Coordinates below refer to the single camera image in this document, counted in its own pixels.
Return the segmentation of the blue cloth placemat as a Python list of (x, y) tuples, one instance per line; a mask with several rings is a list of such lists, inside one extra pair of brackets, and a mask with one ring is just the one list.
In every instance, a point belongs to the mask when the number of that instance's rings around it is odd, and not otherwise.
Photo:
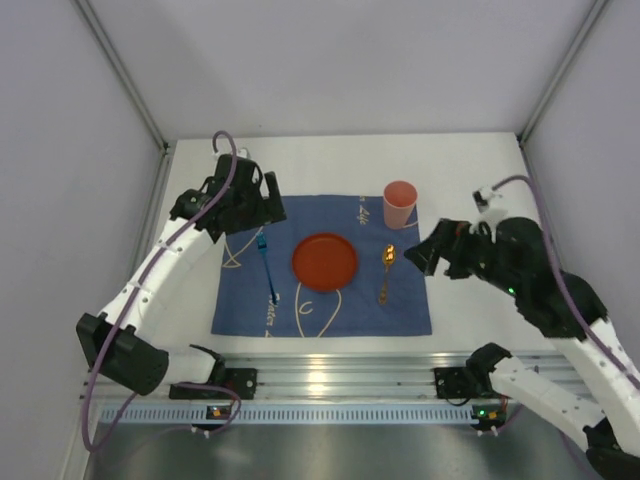
[[(402, 254), (420, 240), (417, 217), (405, 229), (391, 230), (383, 221), (381, 197), (287, 196), (287, 219), (263, 228), (268, 262), (278, 298), (270, 298), (268, 280), (256, 245), (256, 233), (226, 238), (212, 333), (246, 337), (386, 337), (428, 336), (432, 324), (422, 273)], [(335, 233), (355, 248), (359, 266), (344, 288), (326, 293), (302, 286), (291, 259), (306, 237)], [(384, 266), (382, 253), (392, 244), (388, 299), (378, 302)]]

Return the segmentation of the pink plastic cup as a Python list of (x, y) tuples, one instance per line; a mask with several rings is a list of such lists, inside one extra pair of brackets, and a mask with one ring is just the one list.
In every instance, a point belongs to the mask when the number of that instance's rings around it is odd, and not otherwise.
[(383, 191), (383, 215), (385, 225), (393, 230), (402, 229), (417, 203), (418, 192), (409, 182), (396, 180)]

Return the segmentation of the gold metal spoon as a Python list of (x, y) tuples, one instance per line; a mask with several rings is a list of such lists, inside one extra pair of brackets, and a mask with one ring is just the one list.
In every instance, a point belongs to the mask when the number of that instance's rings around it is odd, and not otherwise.
[(382, 253), (382, 263), (384, 266), (382, 286), (378, 297), (380, 305), (385, 305), (388, 299), (388, 282), (391, 266), (396, 261), (396, 247), (392, 244), (387, 245)]

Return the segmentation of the orange plastic plate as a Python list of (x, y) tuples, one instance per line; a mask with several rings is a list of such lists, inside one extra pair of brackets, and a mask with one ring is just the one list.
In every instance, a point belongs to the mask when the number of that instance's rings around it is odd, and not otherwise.
[(347, 239), (323, 232), (306, 237), (296, 246), (291, 265), (302, 286), (326, 293), (340, 290), (354, 279), (359, 259)]

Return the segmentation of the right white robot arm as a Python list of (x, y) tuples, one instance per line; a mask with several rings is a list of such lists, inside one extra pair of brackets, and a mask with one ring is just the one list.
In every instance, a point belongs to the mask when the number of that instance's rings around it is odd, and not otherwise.
[(604, 479), (639, 476), (639, 372), (622, 348), (602, 301), (582, 278), (555, 275), (539, 225), (524, 217), (486, 222), (442, 219), (405, 257), (424, 275), (438, 262), (452, 280), (476, 277), (514, 300), (517, 312), (573, 366), (592, 398), (582, 400), (515, 354), (488, 343), (467, 359), (478, 396), (516, 400), (569, 437)]

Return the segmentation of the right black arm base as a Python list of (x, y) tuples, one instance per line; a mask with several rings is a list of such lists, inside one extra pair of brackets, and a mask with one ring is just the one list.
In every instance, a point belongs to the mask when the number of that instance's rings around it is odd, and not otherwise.
[(487, 376), (467, 367), (437, 367), (433, 370), (436, 396), (441, 400), (497, 399)]

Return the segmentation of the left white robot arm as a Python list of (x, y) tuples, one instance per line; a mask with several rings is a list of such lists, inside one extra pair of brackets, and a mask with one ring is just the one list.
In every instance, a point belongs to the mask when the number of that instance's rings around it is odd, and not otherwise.
[(191, 345), (171, 351), (151, 340), (177, 287), (221, 236), (285, 220), (274, 172), (221, 154), (213, 175), (176, 199), (147, 258), (99, 314), (84, 314), (76, 334), (89, 367), (146, 396), (163, 383), (205, 383), (223, 369), (220, 355)]

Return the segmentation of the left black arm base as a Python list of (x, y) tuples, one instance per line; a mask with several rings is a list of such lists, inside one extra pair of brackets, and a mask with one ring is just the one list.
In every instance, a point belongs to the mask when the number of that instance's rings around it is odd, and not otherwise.
[[(207, 354), (214, 360), (213, 369), (205, 385), (224, 387), (239, 395), (242, 400), (253, 400), (257, 388), (258, 370), (255, 368), (227, 367), (225, 358), (211, 349), (191, 344), (194, 351)], [(171, 400), (213, 400), (222, 399), (223, 392), (200, 390), (189, 386), (170, 386)]]

